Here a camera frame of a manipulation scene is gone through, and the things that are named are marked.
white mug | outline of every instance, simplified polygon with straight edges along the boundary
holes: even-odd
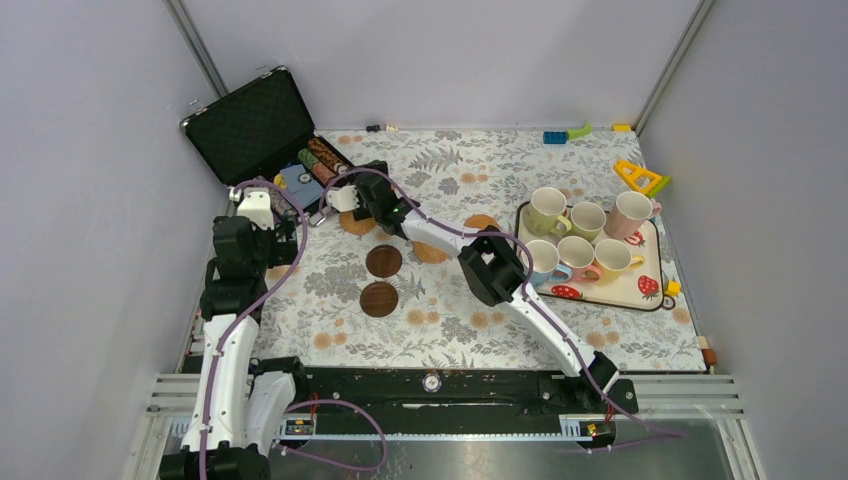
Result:
[[[583,237],[565,237],[557,244],[559,261],[571,268],[571,280],[575,282],[597,282],[604,273],[592,262],[595,248]]]
[[[530,205],[524,209],[524,226],[533,235],[565,235],[571,222],[565,218],[566,198],[553,187],[542,187],[533,192]]]
[[[624,192],[615,199],[604,231],[616,240],[624,240],[639,230],[645,220],[656,217],[662,205],[639,192]]]
[[[577,235],[591,242],[606,225],[607,212],[596,203],[580,202],[571,208],[568,218],[572,226],[568,234]]]
[[[601,269],[601,279],[595,284],[607,285],[622,273],[644,265],[645,257],[631,254],[621,240],[605,238],[595,245],[595,260],[592,263]]]
[[[527,242],[527,249],[530,250],[530,256],[533,257],[533,271],[529,273],[531,285],[538,287],[554,275],[563,276],[563,278],[557,279],[558,281],[567,282],[571,280],[571,269],[559,264],[559,252],[552,243],[545,240],[530,240]],[[519,257],[526,270],[527,255],[524,254],[524,251],[521,251]]]

green mug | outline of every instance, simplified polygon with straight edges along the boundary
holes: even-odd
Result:
[[[571,207],[568,218],[572,226],[568,235],[575,235],[590,242],[595,240],[607,223],[607,213],[592,202],[580,202]]]
[[[542,187],[530,197],[524,216],[524,226],[533,235],[565,235],[571,231],[571,222],[565,218],[567,200],[553,187]]]

white wall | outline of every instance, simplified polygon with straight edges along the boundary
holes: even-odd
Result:
[[[632,123],[697,0],[186,0],[227,85],[291,67],[320,128]]]
[[[719,2],[642,136],[770,480],[845,478],[848,3]]]
[[[213,96],[160,1],[2,11],[0,478],[114,479],[224,203],[177,128]]]

blue mug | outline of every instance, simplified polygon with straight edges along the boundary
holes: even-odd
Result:
[[[533,272],[530,273],[531,285],[538,287],[551,281],[553,277],[557,277],[554,280],[557,283],[571,280],[574,272],[559,263],[559,252],[554,244],[546,240],[531,240],[527,242],[527,249],[530,250],[530,255],[533,257]],[[521,257],[525,273],[527,273],[527,256],[522,251],[519,257]]]

light brown coaster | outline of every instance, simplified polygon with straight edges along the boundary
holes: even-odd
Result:
[[[371,275],[388,278],[400,270],[403,257],[397,248],[391,245],[380,245],[371,249],[365,257],[365,268]]]
[[[468,228],[476,228],[477,230],[483,230],[488,226],[496,227],[498,230],[501,228],[501,226],[498,225],[497,220],[483,214],[468,217],[468,220],[465,221],[465,226]]]
[[[377,226],[377,221],[372,217],[357,222],[353,219],[353,212],[342,212],[339,214],[339,226],[347,233],[365,235],[371,230],[374,230],[374,227]]]
[[[386,282],[374,282],[362,290],[359,306],[370,317],[385,317],[397,308],[395,287]]]
[[[412,251],[415,252],[415,256],[418,257],[418,260],[421,260],[424,263],[442,263],[450,258],[447,253],[439,250],[438,248],[431,247],[430,245],[421,242],[412,242]]]

